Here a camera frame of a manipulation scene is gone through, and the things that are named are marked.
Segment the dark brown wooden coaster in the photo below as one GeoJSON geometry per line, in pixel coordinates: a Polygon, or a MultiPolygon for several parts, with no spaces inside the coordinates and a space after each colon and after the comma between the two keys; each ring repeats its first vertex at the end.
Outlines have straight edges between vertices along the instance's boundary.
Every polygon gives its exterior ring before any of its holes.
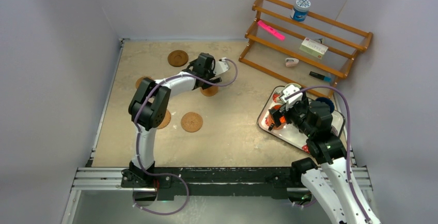
{"type": "Polygon", "coordinates": [[[167,57],[168,63],[173,67],[182,67],[188,62],[189,56],[183,50],[174,50],[167,57]]]}

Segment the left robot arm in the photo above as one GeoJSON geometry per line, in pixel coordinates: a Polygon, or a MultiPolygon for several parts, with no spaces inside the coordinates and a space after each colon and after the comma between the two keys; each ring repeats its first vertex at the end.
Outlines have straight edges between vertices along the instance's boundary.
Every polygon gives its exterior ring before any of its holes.
{"type": "Polygon", "coordinates": [[[129,171],[140,187],[148,187],[154,177],[154,143],[158,126],[164,122],[169,100],[181,93],[197,88],[223,87],[221,75],[236,67],[226,57],[216,60],[208,53],[200,53],[189,65],[176,75],[159,79],[144,79],[136,90],[128,113],[136,128],[134,156],[129,171]]]}

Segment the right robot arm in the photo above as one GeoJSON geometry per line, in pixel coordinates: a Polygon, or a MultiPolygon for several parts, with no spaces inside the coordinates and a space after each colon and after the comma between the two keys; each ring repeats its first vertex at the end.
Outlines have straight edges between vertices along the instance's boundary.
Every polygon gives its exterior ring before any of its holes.
{"type": "Polygon", "coordinates": [[[285,86],[268,110],[269,130],[292,124],[306,136],[310,158],[291,164],[290,180],[305,186],[331,223],[380,223],[363,195],[351,167],[350,155],[333,129],[332,101],[307,97],[309,88],[285,86]]]}

